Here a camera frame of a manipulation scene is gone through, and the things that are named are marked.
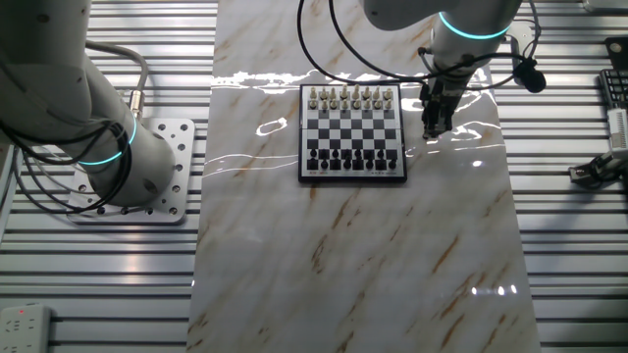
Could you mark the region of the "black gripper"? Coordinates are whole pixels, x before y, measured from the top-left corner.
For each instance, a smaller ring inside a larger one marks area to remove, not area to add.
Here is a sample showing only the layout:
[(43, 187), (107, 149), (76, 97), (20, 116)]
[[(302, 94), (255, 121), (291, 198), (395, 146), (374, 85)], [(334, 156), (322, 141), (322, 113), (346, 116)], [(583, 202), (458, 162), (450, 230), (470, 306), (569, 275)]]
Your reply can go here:
[(461, 100), (462, 93), (463, 89), (459, 85), (446, 81), (435, 81), (421, 88), (420, 100), (424, 108), (422, 121), (425, 133), (435, 131), (435, 115), (437, 114), (439, 114), (438, 133), (452, 130), (452, 115)]

